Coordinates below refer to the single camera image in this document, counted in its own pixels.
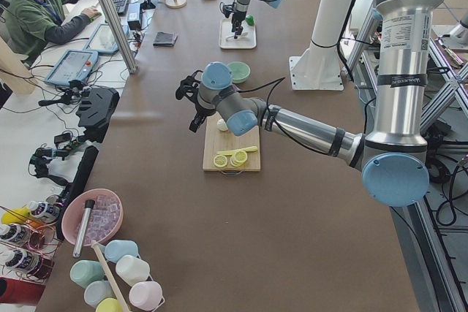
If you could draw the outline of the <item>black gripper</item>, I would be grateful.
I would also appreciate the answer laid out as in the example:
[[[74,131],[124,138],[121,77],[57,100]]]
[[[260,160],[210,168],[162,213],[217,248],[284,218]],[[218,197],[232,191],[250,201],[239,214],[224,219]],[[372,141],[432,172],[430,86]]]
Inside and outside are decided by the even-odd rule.
[[[209,107],[205,107],[197,100],[195,100],[195,109],[197,113],[189,125],[189,130],[194,133],[196,133],[197,130],[204,124],[205,117],[212,116],[216,113],[216,109],[211,105]]]
[[[243,26],[242,21],[245,20],[246,13],[245,12],[234,12],[233,13],[233,20],[232,20],[232,32],[233,34],[242,34]]]

